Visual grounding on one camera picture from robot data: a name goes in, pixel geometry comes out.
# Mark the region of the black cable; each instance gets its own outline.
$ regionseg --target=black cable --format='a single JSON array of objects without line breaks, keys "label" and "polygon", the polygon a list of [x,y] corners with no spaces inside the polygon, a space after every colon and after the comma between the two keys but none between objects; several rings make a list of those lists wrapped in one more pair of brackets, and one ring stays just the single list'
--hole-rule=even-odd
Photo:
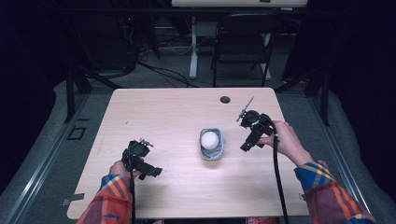
[{"label": "black cable", "polygon": [[135,196],[134,196],[134,173],[131,172],[131,180],[130,180],[130,191],[132,193],[132,217],[131,217],[131,223],[135,224],[136,223],[136,202],[135,202]]},{"label": "black cable", "polygon": [[[184,84],[186,84],[186,88],[188,88],[188,87],[195,87],[195,88],[198,88],[198,86],[195,86],[195,85],[190,84],[190,82],[189,82],[183,75],[181,75],[180,73],[178,73],[178,72],[176,72],[176,71],[169,70],[169,69],[166,69],[166,68],[154,67],[154,66],[148,65],[148,64],[146,64],[146,63],[141,63],[141,62],[137,62],[137,64],[140,64],[140,65],[146,67],[147,69],[149,69],[149,70],[151,70],[151,71],[154,71],[154,72],[160,74],[161,76],[170,77],[170,78],[172,78],[172,79],[174,79],[174,80],[176,80],[176,81],[179,81],[179,82],[181,82],[181,83],[184,83]],[[173,77],[173,76],[171,76],[170,74],[167,74],[167,73],[165,73],[165,72],[170,72],[170,73],[172,73],[172,74],[178,75],[179,77]]]},{"label": "black cable", "polygon": [[163,79],[165,79],[165,81],[166,81],[167,83],[169,83],[169,85],[171,85],[171,86],[173,86],[173,87],[176,88],[176,85],[173,84],[171,81],[169,81],[169,80],[166,78],[166,75],[164,75],[164,74],[160,74],[160,75],[162,75],[161,77],[162,77]]},{"label": "black cable", "polygon": [[279,198],[280,198],[280,203],[282,205],[283,218],[285,218],[285,224],[289,224],[288,210],[286,209],[285,195],[283,194],[282,182],[280,180],[279,167],[278,167],[278,163],[277,163],[277,138],[278,138],[278,135],[276,132],[275,124],[272,121],[270,121],[270,122],[271,122],[271,125],[273,126],[273,132],[274,132],[274,169],[275,169],[277,190],[279,191]]}]

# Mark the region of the shirt cuff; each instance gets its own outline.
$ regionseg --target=shirt cuff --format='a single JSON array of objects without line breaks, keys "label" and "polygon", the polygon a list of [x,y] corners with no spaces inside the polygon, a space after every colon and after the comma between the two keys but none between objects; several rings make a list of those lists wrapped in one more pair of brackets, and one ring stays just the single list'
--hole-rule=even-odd
[{"label": "shirt cuff", "polygon": [[294,173],[300,180],[303,190],[309,190],[335,181],[324,161],[308,162],[295,168]]}]

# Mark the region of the table leg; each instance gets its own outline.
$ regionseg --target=table leg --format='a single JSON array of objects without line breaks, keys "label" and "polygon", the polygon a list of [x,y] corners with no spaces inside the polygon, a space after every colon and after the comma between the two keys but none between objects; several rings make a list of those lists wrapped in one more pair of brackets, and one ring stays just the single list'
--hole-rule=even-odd
[{"label": "table leg", "polygon": [[[264,35],[262,35],[262,38],[264,39],[264,45],[267,45],[268,41],[270,41],[270,34],[264,34]],[[261,63],[260,64],[260,67],[262,68],[262,73],[264,73],[266,65],[267,65],[266,63]],[[270,74],[270,69],[269,68],[268,68],[268,71],[267,71],[267,75],[265,76],[265,80],[266,81],[271,80],[271,74]]]},{"label": "table leg", "polygon": [[191,51],[190,78],[196,79],[198,68],[198,49],[195,17],[191,18]]}]

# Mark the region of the small black object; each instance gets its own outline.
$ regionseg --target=small black object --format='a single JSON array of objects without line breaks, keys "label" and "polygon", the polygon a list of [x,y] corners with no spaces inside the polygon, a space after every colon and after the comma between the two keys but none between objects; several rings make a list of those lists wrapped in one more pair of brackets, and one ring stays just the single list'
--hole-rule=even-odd
[{"label": "small black object", "polygon": [[147,175],[157,176],[163,170],[162,168],[154,167],[148,163],[145,163],[143,157],[149,154],[148,146],[152,146],[149,142],[144,139],[140,139],[140,142],[131,141],[128,148],[122,153],[122,161],[127,171],[132,172],[133,170],[142,173],[139,179],[144,180]]},{"label": "small black object", "polygon": [[[250,135],[247,137],[245,143],[241,146],[244,151],[249,151],[260,140],[265,133],[268,136],[273,133],[272,121],[265,114],[259,114],[257,111],[249,110],[242,115],[241,126],[249,127]],[[264,147],[264,144],[258,144],[258,147]]]}]

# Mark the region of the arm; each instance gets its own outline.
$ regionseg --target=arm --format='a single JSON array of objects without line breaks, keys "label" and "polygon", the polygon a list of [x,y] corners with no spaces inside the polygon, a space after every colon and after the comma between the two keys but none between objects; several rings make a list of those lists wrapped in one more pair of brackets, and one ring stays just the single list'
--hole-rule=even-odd
[{"label": "arm", "polygon": [[[315,162],[287,122],[275,121],[279,135],[278,152],[287,156],[297,168],[312,223],[375,223],[374,218],[338,185],[324,161]],[[273,136],[258,144],[273,146]]]},{"label": "arm", "polygon": [[102,178],[101,187],[85,212],[78,219],[82,223],[129,223],[132,213],[131,175],[122,161],[110,167]]}]

